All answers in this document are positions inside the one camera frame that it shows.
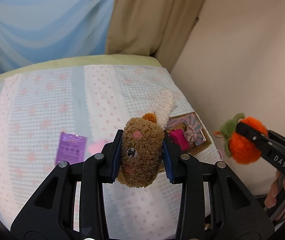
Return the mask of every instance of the white bedspread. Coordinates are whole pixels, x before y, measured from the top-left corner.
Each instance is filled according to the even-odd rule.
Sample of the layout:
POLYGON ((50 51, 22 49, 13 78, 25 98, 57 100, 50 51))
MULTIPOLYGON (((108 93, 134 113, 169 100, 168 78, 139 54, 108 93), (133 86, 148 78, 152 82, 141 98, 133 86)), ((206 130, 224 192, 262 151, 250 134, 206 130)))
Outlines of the white bedspread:
MULTIPOLYGON (((10 228, 28 198, 50 173, 60 132, 87 136, 85 158, 113 140, 133 116, 141 116, 169 88, 177 108, 193 109, 166 69, 153 66, 88 65, 17 74, 0 82, 0 220, 10 228)), ((220 160, 212 144, 200 161, 220 160)), ((165 239, 176 231, 180 185, 165 174, 145 189, 104 185, 111 238, 165 239)), ((206 214, 209 199, 206 196, 206 214)), ((78 228, 79 189, 75 229, 78 228)))

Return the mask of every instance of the fingernail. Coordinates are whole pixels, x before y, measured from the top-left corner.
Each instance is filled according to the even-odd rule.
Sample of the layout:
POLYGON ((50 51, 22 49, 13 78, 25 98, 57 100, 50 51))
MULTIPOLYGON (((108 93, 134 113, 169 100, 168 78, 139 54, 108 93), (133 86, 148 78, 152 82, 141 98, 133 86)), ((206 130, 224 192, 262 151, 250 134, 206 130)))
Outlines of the fingernail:
POLYGON ((271 191, 271 195, 272 195, 272 197, 277 196, 277 195, 278 195, 278 190, 273 189, 273 190, 271 191))
POLYGON ((272 200, 271 203, 270 203, 270 208, 272 208, 273 206, 275 206, 277 204, 277 200, 272 200))

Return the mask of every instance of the brown plush toy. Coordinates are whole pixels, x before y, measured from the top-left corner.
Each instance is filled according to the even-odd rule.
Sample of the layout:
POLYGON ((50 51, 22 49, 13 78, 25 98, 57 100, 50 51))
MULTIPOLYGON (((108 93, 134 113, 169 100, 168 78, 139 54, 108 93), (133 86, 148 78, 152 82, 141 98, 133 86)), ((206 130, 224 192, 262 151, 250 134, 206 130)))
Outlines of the brown plush toy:
POLYGON ((121 166, 117 180, 129 187, 147 187, 162 163, 164 127, 174 108, 170 90, 163 90, 142 117, 131 118, 124 128, 121 166))

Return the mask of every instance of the white plush ear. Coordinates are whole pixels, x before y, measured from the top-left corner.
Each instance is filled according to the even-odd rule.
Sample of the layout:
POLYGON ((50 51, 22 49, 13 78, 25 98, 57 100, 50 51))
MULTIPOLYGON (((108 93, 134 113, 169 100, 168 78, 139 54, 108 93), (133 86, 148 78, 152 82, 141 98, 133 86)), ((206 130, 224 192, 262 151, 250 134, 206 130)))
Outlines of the white plush ear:
POLYGON ((169 89, 161 91, 151 103, 148 113, 154 113, 157 118, 157 124, 162 129, 166 126, 169 115, 174 110, 175 98, 169 89))

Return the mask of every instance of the pink object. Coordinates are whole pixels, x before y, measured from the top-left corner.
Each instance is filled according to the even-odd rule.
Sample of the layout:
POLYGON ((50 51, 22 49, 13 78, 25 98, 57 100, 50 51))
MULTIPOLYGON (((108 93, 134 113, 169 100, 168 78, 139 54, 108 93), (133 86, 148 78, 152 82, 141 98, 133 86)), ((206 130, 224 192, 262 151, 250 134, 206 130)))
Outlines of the pink object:
POLYGON ((96 143, 94 143, 94 144, 92 144, 92 145, 89 145, 89 146, 87 147, 88 152, 90 153, 89 156, 92 156, 92 155, 94 155, 94 154, 96 154, 96 153, 101 153, 101 151, 102 151, 102 149, 103 149, 103 147, 104 147, 104 145, 105 145, 106 143, 108 143, 108 141, 106 141, 106 140, 101 140, 101 141, 98 141, 98 142, 96 142, 96 143))
POLYGON ((220 160, 222 161, 222 153, 221 153, 221 151, 220 150, 217 150, 217 152, 218 152, 218 154, 219 154, 219 157, 220 157, 220 160))
POLYGON ((189 149, 189 143, 186 141, 183 130, 177 129, 169 133, 169 137, 173 143, 180 146, 181 150, 184 152, 189 149))

